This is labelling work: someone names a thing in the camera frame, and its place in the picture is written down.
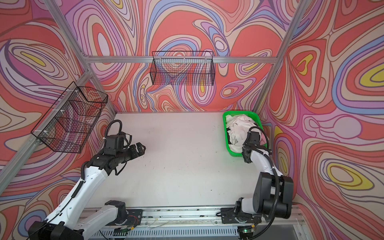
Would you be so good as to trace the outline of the green plastic laundry basket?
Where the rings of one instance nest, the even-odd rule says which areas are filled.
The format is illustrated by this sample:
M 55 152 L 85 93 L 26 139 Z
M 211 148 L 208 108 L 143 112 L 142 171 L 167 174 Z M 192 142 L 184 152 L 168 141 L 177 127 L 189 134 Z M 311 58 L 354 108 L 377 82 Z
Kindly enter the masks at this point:
M 260 117 L 251 111 L 223 113 L 226 148 L 233 157 L 242 157 L 242 146 L 251 127 L 263 129 Z

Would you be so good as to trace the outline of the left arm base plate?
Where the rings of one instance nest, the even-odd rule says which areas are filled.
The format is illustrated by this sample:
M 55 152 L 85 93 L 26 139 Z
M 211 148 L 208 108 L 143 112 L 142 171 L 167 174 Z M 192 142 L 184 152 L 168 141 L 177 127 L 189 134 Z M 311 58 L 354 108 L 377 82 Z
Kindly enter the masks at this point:
M 126 210 L 127 216 L 124 220 L 114 223 L 115 226 L 138 226 L 141 224 L 143 218 L 142 209 L 128 209 Z

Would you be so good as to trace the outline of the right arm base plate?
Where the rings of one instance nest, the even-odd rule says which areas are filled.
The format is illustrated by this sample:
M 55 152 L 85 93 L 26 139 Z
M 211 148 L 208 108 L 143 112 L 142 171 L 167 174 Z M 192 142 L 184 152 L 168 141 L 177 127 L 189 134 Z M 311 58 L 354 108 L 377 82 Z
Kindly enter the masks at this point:
M 237 213 L 235 208 L 221 208 L 217 217 L 220 217 L 223 224 L 254 224 L 262 222 L 260 216 L 244 213 L 241 210 Z

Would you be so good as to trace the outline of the white t shirt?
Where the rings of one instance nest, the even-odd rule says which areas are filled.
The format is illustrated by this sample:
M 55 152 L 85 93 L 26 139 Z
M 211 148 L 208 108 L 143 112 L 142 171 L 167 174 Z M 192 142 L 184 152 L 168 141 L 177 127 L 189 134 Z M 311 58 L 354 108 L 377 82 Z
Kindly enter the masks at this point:
M 226 115 L 224 122 L 230 151 L 241 154 L 249 129 L 259 125 L 247 115 Z

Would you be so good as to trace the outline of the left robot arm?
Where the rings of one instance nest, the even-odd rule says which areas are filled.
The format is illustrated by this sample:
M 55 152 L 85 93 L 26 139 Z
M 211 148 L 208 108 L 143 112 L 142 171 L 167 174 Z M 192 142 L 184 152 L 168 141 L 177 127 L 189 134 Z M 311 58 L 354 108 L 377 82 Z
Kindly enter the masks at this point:
M 103 227 L 125 225 L 130 218 L 125 202 L 109 200 L 83 221 L 80 216 L 95 191 L 111 173 L 118 176 L 126 164 L 145 154 L 141 143 L 123 132 L 123 123 L 113 120 L 106 128 L 103 148 L 81 166 L 81 177 L 65 199 L 41 222 L 28 230 L 29 240 L 88 240 Z

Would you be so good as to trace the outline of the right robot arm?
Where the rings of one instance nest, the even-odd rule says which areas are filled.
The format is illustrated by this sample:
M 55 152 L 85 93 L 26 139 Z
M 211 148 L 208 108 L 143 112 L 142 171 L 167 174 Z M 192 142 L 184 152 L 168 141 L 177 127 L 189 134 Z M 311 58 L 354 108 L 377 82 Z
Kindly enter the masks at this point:
M 240 198 L 235 206 L 234 214 L 242 222 L 254 215 L 271 222 L 275 218 L 288 219 L 292 214 L 294 181 L 278 170 L 272 150 L 262 143 L 262 138 L 268 140 L 265 132 L 260 127 L 251 127 L 242 145 L 244 162 L 254 164 L 258 170 L 252 197 Z

